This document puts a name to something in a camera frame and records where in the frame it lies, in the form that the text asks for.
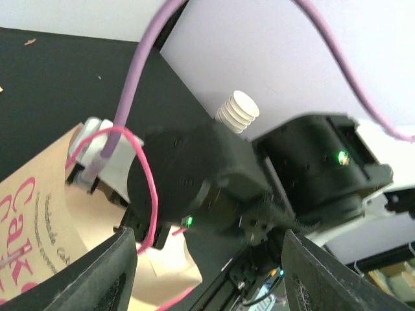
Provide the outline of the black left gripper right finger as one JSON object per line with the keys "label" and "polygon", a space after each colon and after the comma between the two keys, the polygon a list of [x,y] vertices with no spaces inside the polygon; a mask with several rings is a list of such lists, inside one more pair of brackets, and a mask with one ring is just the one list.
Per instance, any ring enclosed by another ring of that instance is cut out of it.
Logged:
{"label": "black left gripper right finger", "polygon": [[285,233],[281,263],[291,310],[411,310],[291,230]]}

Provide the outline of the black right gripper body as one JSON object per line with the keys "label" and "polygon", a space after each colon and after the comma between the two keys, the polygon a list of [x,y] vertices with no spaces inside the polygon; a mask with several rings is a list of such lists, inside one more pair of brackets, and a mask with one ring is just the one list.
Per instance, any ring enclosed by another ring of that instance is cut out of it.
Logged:
{"label": "black right gripper body", "polygon": [[[121,219],[119,228],[130,227],[134,231],[136,242],[142,243],[148,235],[150,222],[137,217],[132,210],[127,209]],[[169,236],[171,225],[157,224],[152,248],[163,249]]]}

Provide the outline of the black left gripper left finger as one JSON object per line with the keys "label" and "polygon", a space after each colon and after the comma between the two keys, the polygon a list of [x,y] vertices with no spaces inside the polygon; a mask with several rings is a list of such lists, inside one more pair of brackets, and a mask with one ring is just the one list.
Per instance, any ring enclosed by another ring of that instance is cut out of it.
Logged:
{"label": "black left gripper left finger", "polygon": [[123,229],[1,310],[127,310],[136,267],[134,232]]}

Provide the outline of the cream cakes paper bag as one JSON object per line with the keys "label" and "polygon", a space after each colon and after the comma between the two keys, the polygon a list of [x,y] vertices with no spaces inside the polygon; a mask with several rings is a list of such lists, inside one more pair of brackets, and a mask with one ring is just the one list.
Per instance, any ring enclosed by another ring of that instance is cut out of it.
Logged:
{"label": "cream cakes paper bag", "polygon": [[[1,183],[1,308],[35,289],[56,294],[46,280],[113,235],[123,210],[103,192],[90,195],[65,183],[75,126]],[[165,310],[202,282],[185,237],[169,230],[162,250],[138,257],[129,310]]]}

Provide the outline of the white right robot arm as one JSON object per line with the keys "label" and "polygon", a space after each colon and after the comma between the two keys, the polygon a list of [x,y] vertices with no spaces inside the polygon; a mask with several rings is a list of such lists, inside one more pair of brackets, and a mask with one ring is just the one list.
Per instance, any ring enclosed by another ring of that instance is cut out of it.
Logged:
{"label": "white right robot arm", "polygon": [[139,159],[127,175],[121,227],[164,247],[174,227],[258,245],[274,228],[303,233],[365,214],[364,202],[414,185],[414,145],[346,115],[310,114],[253,141],[208,121],[148,132],[143,151],[158,195],[152,219]]}

